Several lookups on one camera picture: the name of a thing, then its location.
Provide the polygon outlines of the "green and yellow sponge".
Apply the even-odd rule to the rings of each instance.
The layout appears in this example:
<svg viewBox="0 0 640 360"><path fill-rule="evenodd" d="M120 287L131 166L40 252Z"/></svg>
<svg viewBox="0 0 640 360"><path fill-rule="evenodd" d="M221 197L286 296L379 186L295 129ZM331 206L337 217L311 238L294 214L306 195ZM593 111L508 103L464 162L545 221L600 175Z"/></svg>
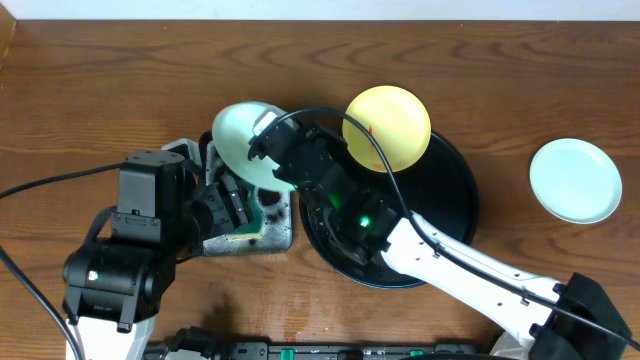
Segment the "green and yellow sponge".
<svg viewBox="0 0 640 360"><path fill-rule="evenodd" d="M241 198L247 205L247 216L250 218L250 221L228 234L227 237L229 239L257 239L260 237L263 226L263 211L255 197L255 190L255 187L240 188Z"/></svg>

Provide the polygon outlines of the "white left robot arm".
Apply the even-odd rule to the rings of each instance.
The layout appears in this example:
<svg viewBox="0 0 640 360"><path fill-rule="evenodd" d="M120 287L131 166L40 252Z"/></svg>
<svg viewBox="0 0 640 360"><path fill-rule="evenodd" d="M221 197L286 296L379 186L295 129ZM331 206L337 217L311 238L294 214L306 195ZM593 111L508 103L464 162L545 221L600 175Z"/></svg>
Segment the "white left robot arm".
<svg viewBox="0 0 640 360"><path fill-rule="evenodd" d="M207 183L179 152L136 152L120 167L118 201L95 218L64 264L69 359L140 359L179 263L251 219L238 180Z"/></svg>

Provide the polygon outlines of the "yellow plate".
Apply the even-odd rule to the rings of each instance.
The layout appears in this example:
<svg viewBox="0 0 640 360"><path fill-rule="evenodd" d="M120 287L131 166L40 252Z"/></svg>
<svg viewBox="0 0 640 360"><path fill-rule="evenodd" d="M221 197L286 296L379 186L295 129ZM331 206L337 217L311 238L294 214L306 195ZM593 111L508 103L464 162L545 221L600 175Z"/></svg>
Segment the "yellow plate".
<svg viewBox="0 0 640 360"><path fill-rule="evenodd" d="M428 147L429 114L421 100L406 89L391 85L367 89L352 100L346 114L367 130L362 133L348 120L343 121L342 135L349 153L369 170L385 171L369 136L374 137L395 172L417 163Z"/></svg>

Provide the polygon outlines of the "light green plate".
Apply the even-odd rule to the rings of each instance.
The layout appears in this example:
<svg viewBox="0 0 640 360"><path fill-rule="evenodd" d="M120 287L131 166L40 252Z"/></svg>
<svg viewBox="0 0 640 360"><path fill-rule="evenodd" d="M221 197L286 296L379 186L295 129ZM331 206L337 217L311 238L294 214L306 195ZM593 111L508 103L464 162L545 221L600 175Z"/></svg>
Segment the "light green plate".
<svg viewBox="0 0 640 360"><path fill-rule="evenodd" d="M292 192L294 187L273 175L279 165L268 156L250 160L249 142L284 114L274 105L246 101L221 110L212 125L214 146L223 163L251 185L273 192Z"/></svg>
<svg viewBox="0 0 640 360"><path fill-rule="evenodd" d="M620 172L599 147L577 138L543 145L529 166L529 182L540 205L574 224L594 224L611 216L623 193Z"/></svg>

